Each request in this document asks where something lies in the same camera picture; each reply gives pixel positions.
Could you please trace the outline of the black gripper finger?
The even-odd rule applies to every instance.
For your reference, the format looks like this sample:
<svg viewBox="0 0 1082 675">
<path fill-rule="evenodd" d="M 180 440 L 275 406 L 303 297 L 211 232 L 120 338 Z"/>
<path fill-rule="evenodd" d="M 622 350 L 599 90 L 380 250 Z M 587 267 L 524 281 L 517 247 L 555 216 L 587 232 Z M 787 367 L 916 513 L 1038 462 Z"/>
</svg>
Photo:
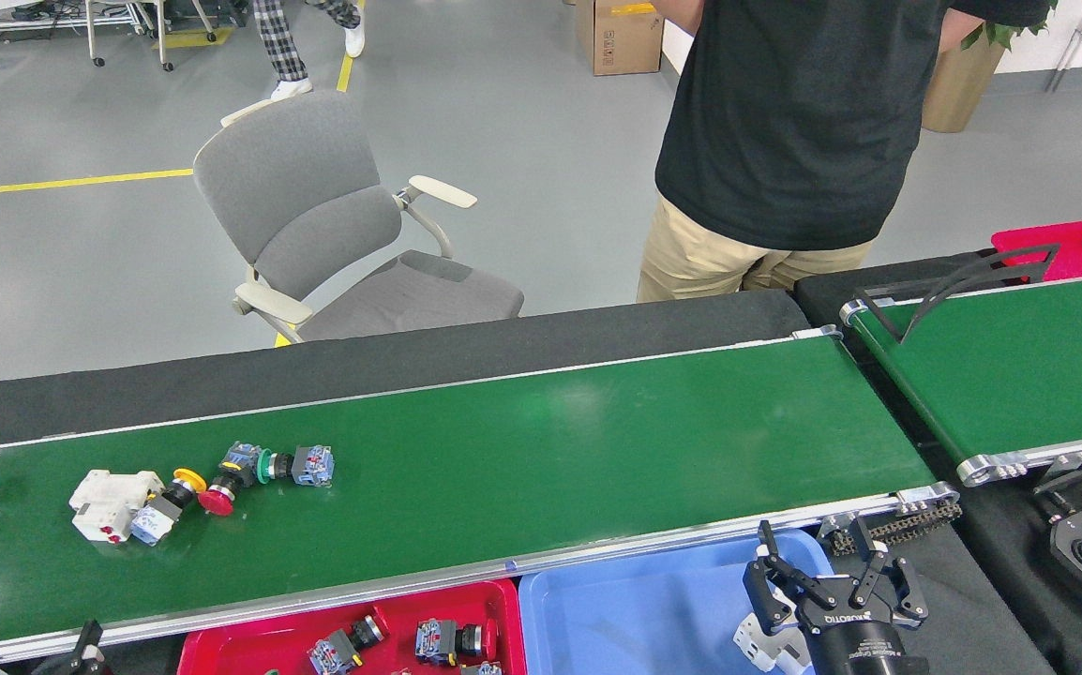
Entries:
<svg viewBox="0 0 1082 675">
<path fill-rule="evenodd" d="M 102 634 L 97 620 L 87 620 L 70 653 L 45 659 L 31 674 L 107 674 L 107 658 L 98 648 Z"/>
</svg>

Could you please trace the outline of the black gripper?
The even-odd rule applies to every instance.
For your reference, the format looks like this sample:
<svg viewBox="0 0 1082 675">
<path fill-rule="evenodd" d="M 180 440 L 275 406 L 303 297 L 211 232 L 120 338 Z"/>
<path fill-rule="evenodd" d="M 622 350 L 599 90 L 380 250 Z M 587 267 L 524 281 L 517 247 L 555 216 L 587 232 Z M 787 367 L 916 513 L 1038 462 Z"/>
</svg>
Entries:
<svg viewBox="0 0 1082 675">
<path fill-rule="evenodd" d="M 875 541 L 863 517 L 856 517 L 847 533 L 865 568 L 847 577 L 841 612 L 799 611 L 812 667 L 817 674 L 928 674 L 926 659 L 907 654 L 895 628 L 920 628 L 928 618 L 923 594 L 913 588 L 919 584 L 915 568 Z M 794 614 L 790 598 L 797 590 L 828 609 L 822 582 L 778 554 L 769 520 L 758 522 L 757 538 L 757 556 L 745 566 L 744 586 L 762 632 L 775 636 L 781 631 Z"/>
</svg>

